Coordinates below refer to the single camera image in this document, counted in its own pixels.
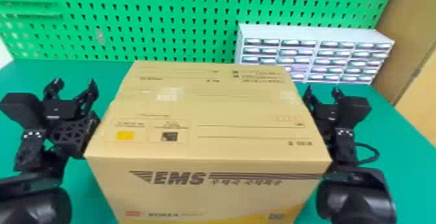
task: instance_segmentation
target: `green tabletop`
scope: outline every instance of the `green tabletop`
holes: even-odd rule
[[[66,85],[60,95],[71,99],[94,78],[100,98],[93,109],[101,117],[130,65],[128,62],[17,60],[0,70],[0,97],[7,92],[30,92],[41,98],[43,87],[52,79],[62,77]],[[306,87],[306,84],[297,84],[301,94]],[[314,84],[313,93],[322,102],[331,103],[332,88],[330,84]],[[371,86],[340,85],[340,88],[346,95],[366,97],[372,106],[367,119],[355,129],[356,141],[368,143],[380,151],[380,159],[365,166],[385,173],[397,207],[397,223],[434,223],[436,149]],[[13,158],[22,129],[3,114],[0,114],[0,129],[0,176],[8,177],[15,175]],[[358,148],[358,155],[364,158],[371,152]],[[71,197],[73,224],[117,223],[85,160],[69,160],[62,187]],[[327,223],[317,215],[315,193],[295,223]]]

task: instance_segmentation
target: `green pegboard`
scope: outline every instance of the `green pegboard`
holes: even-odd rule
[[[387,2],[0,0],[0,35],[20,59],[228,63],[238,23],[371,29]]]

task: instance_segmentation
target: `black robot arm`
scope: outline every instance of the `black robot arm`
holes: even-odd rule
[[[383,173],[358,167],[380,155],[375,148],[354,141],[354,127],[371,111],[369,102],[346,96],[338,88],[332,96],[334,104],[322,104],[310,86],[303,96],[333,160],[317,191],[318,214],[334,224],[394,224],[396,208]],[[356,146],[366,147],[374,156],[358,160]]]
[[[51,81],[40,101],[31,93],[8,93],[0,110],[19,123],[24,132],[15,157],[15,177],[0,180],[0,224],[66,224],[71,203],[59,188],[68,158],[83,158],[86,146],[100,123],[91,111],[99,97],[94,80],[70,100],[62,100],[62,79]],[[44,146],[49,140],[53,145]]]

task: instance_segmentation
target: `cardboard box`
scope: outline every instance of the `cardboard box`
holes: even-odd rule
[[[120,223],[291,223],[331,159],[285,69],[136,62],[86,152]]]

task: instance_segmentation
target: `qr code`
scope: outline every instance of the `qr code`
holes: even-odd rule
[[[285,218],[284,213],[270,213],[268,220],[270,221],[280,221]]]

